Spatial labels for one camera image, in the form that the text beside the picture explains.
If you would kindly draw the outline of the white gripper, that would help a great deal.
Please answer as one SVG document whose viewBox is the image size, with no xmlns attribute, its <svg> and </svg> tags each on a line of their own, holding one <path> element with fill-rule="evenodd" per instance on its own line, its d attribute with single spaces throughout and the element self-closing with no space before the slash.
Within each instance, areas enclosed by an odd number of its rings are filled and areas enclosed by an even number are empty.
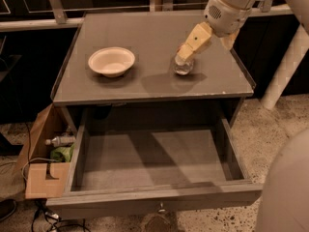
<svg viewBox="0 0 309 232">
<path fill-rule="evenodd" d="M 191 61 L 195 54 L 207 48 L 211 42 L 212 30 L 221 38 L 222 45 L 231 50 L 251 8 L 248 0 L 209 0 L 204 10 L 207 22 L 198 23 L 193 28 L 179 47 L 175 62 L 183 66 Z"/>
</svg>

